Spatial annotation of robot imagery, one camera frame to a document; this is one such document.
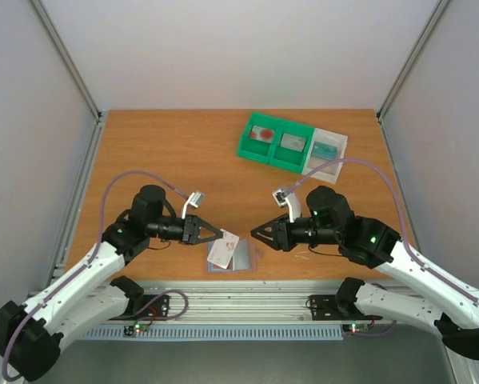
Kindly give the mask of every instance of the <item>gray wall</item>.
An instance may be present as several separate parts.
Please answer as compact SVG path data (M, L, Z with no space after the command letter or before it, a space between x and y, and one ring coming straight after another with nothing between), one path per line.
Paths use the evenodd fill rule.
M436 2L45 0L103 110L378 108Z
M46 283L92 127L28 2L0 0L0 306Z
M479 0L452 2L385 128L421 250L479 287Z

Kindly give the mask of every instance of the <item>teal object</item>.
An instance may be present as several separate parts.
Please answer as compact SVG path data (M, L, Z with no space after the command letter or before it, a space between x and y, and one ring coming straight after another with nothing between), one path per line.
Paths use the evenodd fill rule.
M251 138L252 128L255 126L272 130L273 141L263 142ZM312 126L253 112L239 139L238 156L300 174L305 166L314 130L315 128ZM284 134L304 138L305 147L303 150L291 150L280 146Z
M328 161L335 160L337 158L337 147L324 142L314 142L311 156L324 158Z

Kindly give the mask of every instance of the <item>green container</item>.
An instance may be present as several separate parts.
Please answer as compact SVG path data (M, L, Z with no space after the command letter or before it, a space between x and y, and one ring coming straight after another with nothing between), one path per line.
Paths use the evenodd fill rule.
M255 126L272 130L273 141L269 143L251 138L252 128ZM253 112L239 140L238 156L300 174L310 149L313 132L312 126ZM305 139L304 149L299 151L280 146L284 134Z

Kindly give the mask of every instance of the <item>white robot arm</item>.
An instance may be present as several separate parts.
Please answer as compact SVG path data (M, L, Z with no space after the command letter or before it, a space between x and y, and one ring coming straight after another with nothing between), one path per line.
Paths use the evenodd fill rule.
M275 250L292 250L297 244L314 248L338 245L351 262L376 269L412 288L422 298L390 293L355 278L347 278L335 301L344 318L377 315L401 321L442 337L448 348L479 360L479 289L452 276L409 244L392 228L373 218L355 216L345 197L326 186L311 191L303 218L296 197L273 193L284 214L251 231L257 240Z
M0 309L3 376L18 378L7 377L8 363L26 380L36 380L87 330L124 313L136 314L143 289L125 276L115 278L101 293L88 295L147 249L151 238L187 245L221 238L219 229L186 212L188 206L198 207L202 198L201 192L192 193L178 218L160 186L143 186L131 209L118 216L80 262L23 304L5 304ZM170 215L162 215L164 208ZM212 235L202 238L201 228Z

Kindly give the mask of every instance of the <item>wooden tabletop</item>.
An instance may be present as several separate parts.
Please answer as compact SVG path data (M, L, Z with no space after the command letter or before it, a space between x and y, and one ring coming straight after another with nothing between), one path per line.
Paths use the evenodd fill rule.
M254 227L285 213L277 207L271 193L280 186L292 185L301 175L236 156L239 137L251 112L110 111L67 266L82 258L96 241L98 209L104 189L114 176L127 170L148 170L187 194L201 190L206 197L195 214L217 228L241 236L248 236ZM372 162L395 182L372 110L260 112L347 135L346 157ZM105 227L124 209L130 208L134 195L150 183L155 181L138 175L118 181L107 199ZM310 179L297 190L302 205L305 196L320 184L322 182ZM345 164L337 184L331 186L347 197L356 214L377 218L401 230L389 190L371 169ZM180 214L184 200L171 190L167 190L167 198ZM172 243L166 250L146 250L120 274L136 280L384 278L377 271L344 258L311 254L305 246L284 253L254 242L262 254L254 272L206 273L206 245ZM337 253L337 247L317 249Z

